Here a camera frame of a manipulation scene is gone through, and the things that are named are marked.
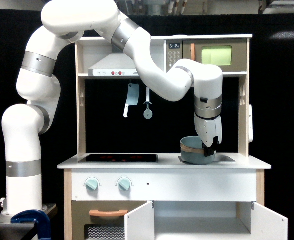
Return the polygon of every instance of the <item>digital clock display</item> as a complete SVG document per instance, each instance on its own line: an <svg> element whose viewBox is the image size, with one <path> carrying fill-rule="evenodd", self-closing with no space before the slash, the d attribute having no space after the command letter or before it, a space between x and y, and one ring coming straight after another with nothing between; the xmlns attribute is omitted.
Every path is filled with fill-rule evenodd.
<svg viewBox="0 0 294 240"><path fill-rule="evenodd" d="M169 44L169 49L180 49L181 44L180 43L170 43Z"/></svg>

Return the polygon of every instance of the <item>meat cleaver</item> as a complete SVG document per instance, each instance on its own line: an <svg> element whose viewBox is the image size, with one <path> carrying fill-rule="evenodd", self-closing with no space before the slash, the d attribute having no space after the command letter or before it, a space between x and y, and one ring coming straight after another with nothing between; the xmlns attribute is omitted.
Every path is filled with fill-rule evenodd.
<svg viewBox="0 0 294 240"><path fill-rule="evenodd" d="M138 104L139 99L139 84L128 84L128 95L125 104L125 110L123 111L123 117L127 118L128 107L135 106Z"/></svg>

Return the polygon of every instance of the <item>wooden frame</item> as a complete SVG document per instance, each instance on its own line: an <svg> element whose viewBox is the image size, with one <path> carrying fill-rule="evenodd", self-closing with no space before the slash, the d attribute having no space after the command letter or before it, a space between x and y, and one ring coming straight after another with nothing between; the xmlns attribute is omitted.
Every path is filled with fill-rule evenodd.
<svg viewBox="0 0 294 240"><path fill-rule="evenodd" d="M200 39L202 36L195 36L194 39ZM246 74L240 74L239 77L239 126L238 126L238 153L249 156L249 73L250 73L250 36L247 38L247 59ZM75 44L76 57L76 100L77 100L77 154L79 157L86 153L86 96L85 96L85 74L84 69L84 46L82 40ZM265 205L265 170L256 171L256 192L257 203ZM236 216L240 217L240 203L236 203ZM64 231L65 240L72 240L72 170L64 170Z"/></svg>

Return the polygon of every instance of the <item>silver joint ring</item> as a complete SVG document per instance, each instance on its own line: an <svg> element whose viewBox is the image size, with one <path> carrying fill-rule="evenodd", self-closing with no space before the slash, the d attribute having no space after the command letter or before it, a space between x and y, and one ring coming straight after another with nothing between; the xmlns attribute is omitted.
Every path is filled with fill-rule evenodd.
<svg viewBox="0 0 294 240"><path fill-rule="evenodd" d="M190 79L192 81L192 83L194 83L194 75L192 74L191 71L189 71L186 67L184 66L176 66L175 69L181 69L184 70L186 73L188 73L188 75L190 76Z"/></svg>
<svg viewBox="0 0 294 240"><path fill-rule="evenodd" d="M6 176L10 178L25 178L42 174L42 160L6 161Z"/></svg>
<svg viewBox="0 0 294 240"><path fill-rule="evenodd" d="M49 117L48 112L46 111L45 108L41 107L41 106L36 106L35 107L39 108L39 110L42 112L43 114L43 118L44 118L44 124L42 129L40 130L40 132L38 133L39 135L44 134L45 132L47 132L48 128L49 128L49 124L51 122L51 118Z"/></svg>
<svg viewBox="0 0 294 240"><path fill-rule="evenodd" d="M63 36L57 36L57 38L62 39L62 40L69 40L69 39L72 39L73 37L75 37L77 34L78 34L78 32L75 31L75 32L67 33L66 35L63 35Z"/></svg>
<svg viewBox="0 0 294 240"><path fill-rule="evenodd" d="M222 113L222 95L216 99L208 100L195 96L195 113L201 118L212 119Z"/></svg>
<svg viewBox="0 0 294 240"><path fill-rule="evenodd" d="M112 36L111 44L115 45L121 51L124 51L124 48L131 38L132 34L139 28L139 26L134 23L129 18L121 22L119 27L116 29L115 33Z"/></svg>
<svg viewBox="0 0 294 240"><path fill-rule="evenodd" d="M55 64L56 61L49 57L26 51L21 68L51 78Z"/></svg>

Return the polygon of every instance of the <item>orange handle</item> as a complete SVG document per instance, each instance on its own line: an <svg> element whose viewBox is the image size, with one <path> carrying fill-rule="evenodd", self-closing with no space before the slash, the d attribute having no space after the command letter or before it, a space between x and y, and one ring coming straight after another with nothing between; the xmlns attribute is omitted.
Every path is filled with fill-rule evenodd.
<svg viewBox="0 0 294 240"><path fill-rule="evenodd" d="M195 43L190 44L190 50L191 50L191 60L195 61L196 59Z"/></svg>
<svg viewBox="0 0 294 240"><path fill-rule="evenodd" d="M128 210L119 210L119 211L98 211L91 210L89 215L93 217L120 217L125 216L128 213Z"/></svg>
<svg viewBox="0 0 294 240"><path fill-rule="evenodd" d="M181 147L181 150L186 153L205 154L204 149L190 148L190 147L183 145L182 143L180 144L180 147Z"/></svg>

